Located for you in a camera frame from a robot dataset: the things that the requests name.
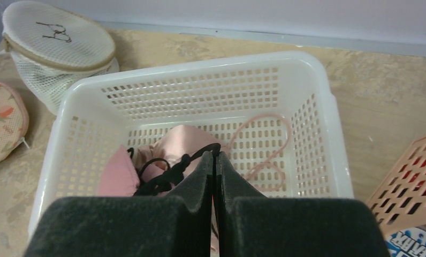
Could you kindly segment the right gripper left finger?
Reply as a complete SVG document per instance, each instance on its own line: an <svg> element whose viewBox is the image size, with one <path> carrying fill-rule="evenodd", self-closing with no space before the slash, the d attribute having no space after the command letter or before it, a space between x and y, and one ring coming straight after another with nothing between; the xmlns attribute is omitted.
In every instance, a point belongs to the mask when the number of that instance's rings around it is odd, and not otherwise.
<svg viewBox="0 0 426 257"><path fill-rule="evenodd" d="M213 155L164 196L65 197L42 215L25 256L209 256Z"/></svg>

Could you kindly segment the dark pink black-strap bra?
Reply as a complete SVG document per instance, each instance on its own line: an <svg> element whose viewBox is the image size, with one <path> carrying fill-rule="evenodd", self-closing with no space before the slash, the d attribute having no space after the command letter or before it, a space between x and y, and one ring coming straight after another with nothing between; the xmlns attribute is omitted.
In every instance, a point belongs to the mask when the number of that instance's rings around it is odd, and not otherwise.
<svg viewBox="0 0 426 257"><path fill-rule="evenodd" d="M125 149L109 159L97 187L98 196L165 194L190 175L205 152L219 153L217 142L198 145L151 145Z"/></svg>

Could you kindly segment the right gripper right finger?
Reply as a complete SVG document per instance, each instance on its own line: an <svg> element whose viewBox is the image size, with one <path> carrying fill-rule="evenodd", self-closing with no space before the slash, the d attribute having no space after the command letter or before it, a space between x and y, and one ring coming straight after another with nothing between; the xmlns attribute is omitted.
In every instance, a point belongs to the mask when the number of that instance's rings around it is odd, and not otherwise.
<svg viewBox="0 0 426 257"><path fill-rule="evenodd" d="M388 256L369 208L348 198L268 198L215 157L220 256Z"/></svg>

